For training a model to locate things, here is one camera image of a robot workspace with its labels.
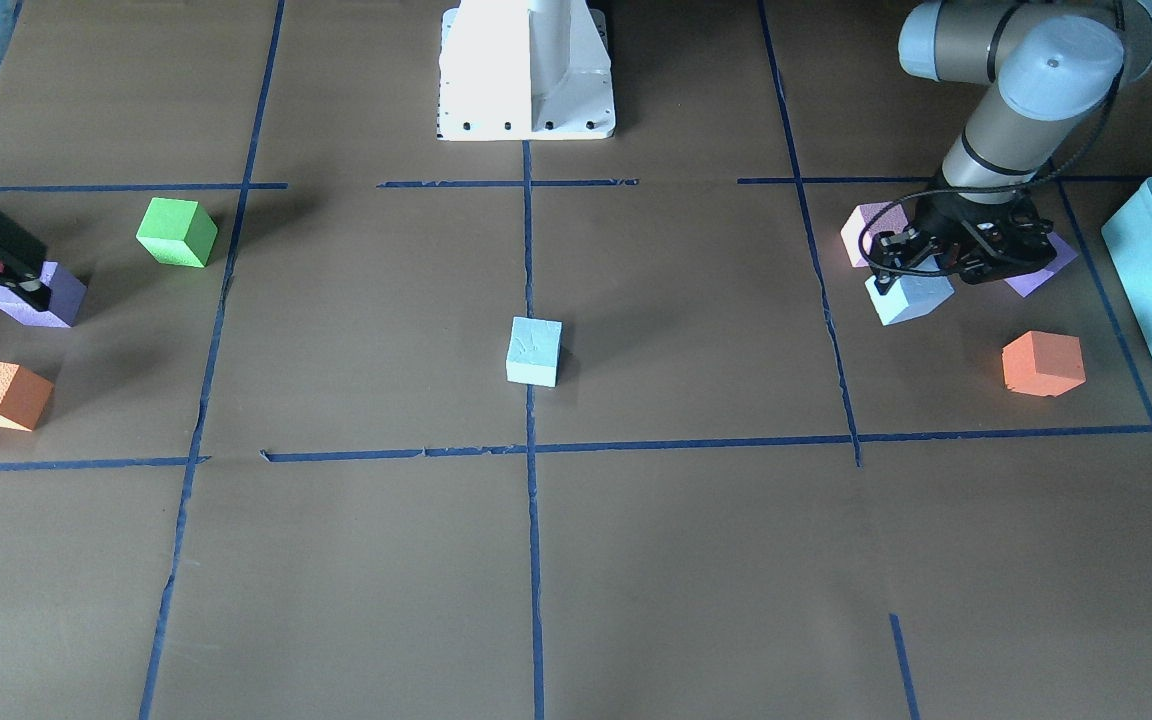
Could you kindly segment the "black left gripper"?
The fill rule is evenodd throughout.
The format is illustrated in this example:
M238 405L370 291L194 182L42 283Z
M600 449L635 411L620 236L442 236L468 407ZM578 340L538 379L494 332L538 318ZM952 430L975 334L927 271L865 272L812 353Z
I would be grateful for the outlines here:
M975 202L964 195L923 191L905 232L882 232L872 242L872 273L879 287L897 275L957 275L980 285L1041 270L1055 259L1048 234L1030 194L1005 194L1002 202Z

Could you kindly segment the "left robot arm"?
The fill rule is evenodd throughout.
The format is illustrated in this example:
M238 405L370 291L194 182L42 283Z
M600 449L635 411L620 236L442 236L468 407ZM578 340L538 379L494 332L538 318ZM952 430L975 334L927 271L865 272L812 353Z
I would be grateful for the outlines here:
M929 1L902 24L899 58L910 76L986 94L905 229L861 243L876 291L905 276L1002 281L1056 260L1030 194L1066 137L1152 68L1152 1Z

